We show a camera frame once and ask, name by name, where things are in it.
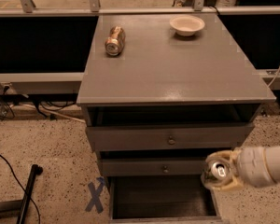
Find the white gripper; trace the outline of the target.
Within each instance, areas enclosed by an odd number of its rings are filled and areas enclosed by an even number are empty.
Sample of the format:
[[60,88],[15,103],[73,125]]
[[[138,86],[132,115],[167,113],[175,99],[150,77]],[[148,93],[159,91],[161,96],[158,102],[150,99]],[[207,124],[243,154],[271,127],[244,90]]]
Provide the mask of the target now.
[[[207,163],[221,161],[229,167],[237,166],[240,178],[255,188],[264,188],[275,184],[267,167],[264,147],[221,150],[208,155],[205,161]],[[203,173],[201,181],[207,189],[214,191],[234,191],[244,187],[244,183],[236,177],[226,176],[218,179],[210,173]]]

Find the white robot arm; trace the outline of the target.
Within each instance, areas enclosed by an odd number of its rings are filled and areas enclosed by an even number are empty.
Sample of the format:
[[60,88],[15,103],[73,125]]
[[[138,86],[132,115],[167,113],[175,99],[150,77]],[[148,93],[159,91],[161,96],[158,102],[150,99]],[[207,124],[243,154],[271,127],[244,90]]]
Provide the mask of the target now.
[[217,191],[276,185],[280,183],[280,146],[212,153],[205,160],[201,180],[207,189]]

